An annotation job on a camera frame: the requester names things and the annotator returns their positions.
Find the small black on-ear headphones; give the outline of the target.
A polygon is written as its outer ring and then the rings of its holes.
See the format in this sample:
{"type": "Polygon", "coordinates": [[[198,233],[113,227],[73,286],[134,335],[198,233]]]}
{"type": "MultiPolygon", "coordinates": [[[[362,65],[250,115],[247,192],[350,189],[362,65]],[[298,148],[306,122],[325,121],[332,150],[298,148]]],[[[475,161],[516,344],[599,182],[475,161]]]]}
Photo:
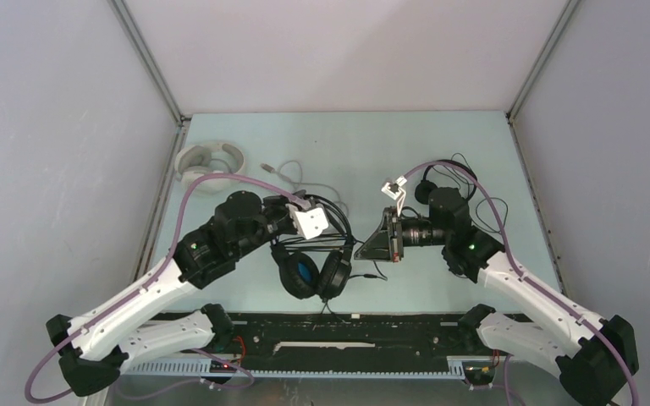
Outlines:
{"type": "MultiPolygon", "coordinates": [[[[462,153],[456,152],[450,159],[443,159],[443,161],[448,162],[452,166],[460,167],[462,170],[468,172],[473,178],[476,177],[476,174],[471,169],[469,162],[466,160],[465,156],[462,153]]],[[[458,191],[461,191],[462,187],[465,187],[465,200],[467,202],[470,202],[478,191],[478,188],[471,182],[471,180],[464,176],[460,171],[454,170],[450,166],[443,167],[441,165],[430,165],[424,168],[421,180],[414,191],[415,199],[421,205],[427,205],[430,193],[438,188],[437,184],[428,179],[430,172],[438,173],[450,179],[454,183],[454,188],[458,191]]],[[[489,201],[487,199],[482,199],[476,203],[476,220],[474,223],[478,228],[487,233],[500,235],[502,233],[502,228],[499,226],[490,225],[480,215],[480,208],[485,203],[489,203],[489,201]]]]}

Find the black headset with blue band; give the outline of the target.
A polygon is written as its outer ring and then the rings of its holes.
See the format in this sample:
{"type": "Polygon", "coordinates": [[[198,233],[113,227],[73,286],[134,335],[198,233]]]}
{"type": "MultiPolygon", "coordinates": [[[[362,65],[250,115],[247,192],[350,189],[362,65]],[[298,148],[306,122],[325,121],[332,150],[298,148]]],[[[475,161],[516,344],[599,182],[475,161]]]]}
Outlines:
{"type": "Polygon", "coordinates": [[[334,231],[311,240],[275,238],[270,243],[271,257],[278,266],[278,276],[286,292],[300,300],[318,297],[324,311],[344,321],[330,308],[329,301],[342,294],[349,280],[359,277],[352,273],[352,256],[360,240],[355,237],[344,210],[336,203],[320,195],[305,197],[323,208],[334,231]]]}

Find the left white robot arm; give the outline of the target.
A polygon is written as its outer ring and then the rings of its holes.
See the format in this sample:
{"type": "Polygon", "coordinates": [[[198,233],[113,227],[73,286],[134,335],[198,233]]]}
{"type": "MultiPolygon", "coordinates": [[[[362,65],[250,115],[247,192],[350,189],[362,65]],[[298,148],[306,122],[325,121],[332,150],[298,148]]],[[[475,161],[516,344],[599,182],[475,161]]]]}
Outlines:
{"type": "Polygon", "coordinates": [[[236,191],[212,217],[174,245],[143,277],[84,315],[56,315],[47,332],[70,393],[86,397],[110,387],[136,365],[182,350],[223,352],[234,325],[220,304],[155,326],[146,322],[171,304],[234,271],[254,250],[282,234],[301,234],[311,204],[284,195],[261,199],[236,191]]]}

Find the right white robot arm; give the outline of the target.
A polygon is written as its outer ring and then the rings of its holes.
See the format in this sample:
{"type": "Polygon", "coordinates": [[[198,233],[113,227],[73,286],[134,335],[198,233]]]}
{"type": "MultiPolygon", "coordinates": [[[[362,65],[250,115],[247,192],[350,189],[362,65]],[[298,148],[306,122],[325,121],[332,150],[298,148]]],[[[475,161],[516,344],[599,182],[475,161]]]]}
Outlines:
{"type": "Polygon", "coordinates": [[[426,217],[405,217],[405,190],[385,184],[395,204],[355,252],[357,260],[399,262],[406,247],[441,247],[450,272],[518,304],[527,323],[478,304],[459,320],[458,340],[468,353],[496,349],[557,378],[580,405],[607,405],[631,384],[639,362],[633,326],[605,318],[529,272],[509,246],[475,226],[468,201],[454,188],[429,192],[426,217]]]}

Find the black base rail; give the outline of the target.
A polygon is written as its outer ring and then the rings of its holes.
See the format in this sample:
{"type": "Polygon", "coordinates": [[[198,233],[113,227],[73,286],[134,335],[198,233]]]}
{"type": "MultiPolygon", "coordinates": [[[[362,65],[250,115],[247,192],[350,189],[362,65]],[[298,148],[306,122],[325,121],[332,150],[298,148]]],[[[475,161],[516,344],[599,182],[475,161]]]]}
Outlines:
{"type": "Polygon", "coordinates": [[[457,313],[334,315],[230,313],[230,342],[204,350],[242,355],[252,372],[415,374],[453,371],[453,361],[496,364],[495,351],[458,326],[457,313]]]}

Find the left aluminium frame post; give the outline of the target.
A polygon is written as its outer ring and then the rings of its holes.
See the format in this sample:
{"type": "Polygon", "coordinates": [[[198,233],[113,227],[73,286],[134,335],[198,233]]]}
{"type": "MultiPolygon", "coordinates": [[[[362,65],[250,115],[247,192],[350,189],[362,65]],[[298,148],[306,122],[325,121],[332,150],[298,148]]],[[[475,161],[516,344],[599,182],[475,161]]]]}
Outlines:
{"type": "Polygon", "coordinates": [[[107,3],[111,7],[116,19],[120,23],[126,38],[135,49],[137,57],[140,59],[147,75],[151,82],[155,85],[157,93],[165,103],[166,108],[171,119],[177,126],[182,126],[186,120],[185,115],[182,113],[175,100],[173,92],[170,90],[162,70],[157,64],[150,47],[143,36],[135,16],[124,0],[108,0],[107,3]]]}

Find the aluminium frame post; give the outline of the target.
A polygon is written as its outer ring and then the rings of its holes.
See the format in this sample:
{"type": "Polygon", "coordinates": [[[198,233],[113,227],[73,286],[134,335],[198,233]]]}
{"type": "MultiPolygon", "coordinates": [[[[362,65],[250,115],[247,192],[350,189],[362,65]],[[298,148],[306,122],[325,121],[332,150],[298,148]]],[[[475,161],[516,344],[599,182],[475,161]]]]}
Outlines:
{"type": "Polygon", "coordinates": [[[539,80],[541,74],[550,58],[554,55],[556,47],[558,46],[562,36],[570,26],[571,21],[574,19],[576,12],[582,5],[582,0],[567,0],[564,7],[559,13],[558,18],[555,20],[554,26],[549,32],[541,50],[529,72],[527,73],[523,84],[516,93],[510,109],[506,113],[508,122],[513,125],[520,115],[522,108],[525,106],[532,89],[539,80]]]}
{"type": "Polygon", "coordinates": [[[135,16],[124,0],[108,0],[107,3],[111,7],[116,19],[120,23],[126,38],[135,49],[137,57],[140,59],[147,75],[151,82],[155,85],[157,93],[165,103],[166,108],[171,119],[177,126],[182,126],[186,120],[185,115],[182,113],[175,100],[173,92],[170,90],[162,70],[157,64],[150,47],[143,36],[135,16]]]}

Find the right aluminium frame post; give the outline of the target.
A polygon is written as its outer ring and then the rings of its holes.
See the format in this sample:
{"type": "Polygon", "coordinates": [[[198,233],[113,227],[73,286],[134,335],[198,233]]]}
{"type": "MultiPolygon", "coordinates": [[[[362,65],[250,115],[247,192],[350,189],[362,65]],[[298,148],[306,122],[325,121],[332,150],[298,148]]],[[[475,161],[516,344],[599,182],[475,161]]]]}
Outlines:
{"type": "Polygon", "coordinates": [[[523,84],[516,93],[510,109],[506,113],[508,122],[513,125],[520,115],[522,108],[525,106],[532,89],[539,80],[541,74],[550,58],[554,55],[556,47],[558,46],[562,36],[570,26],[571,21],[574,19],[576,12],[582,5],[582,0],[567,0],[564,7],[559,13],[558,18],[555,20],[554,26],[549,32],[541,50],[529,72],[527,73],[523,84]]]}

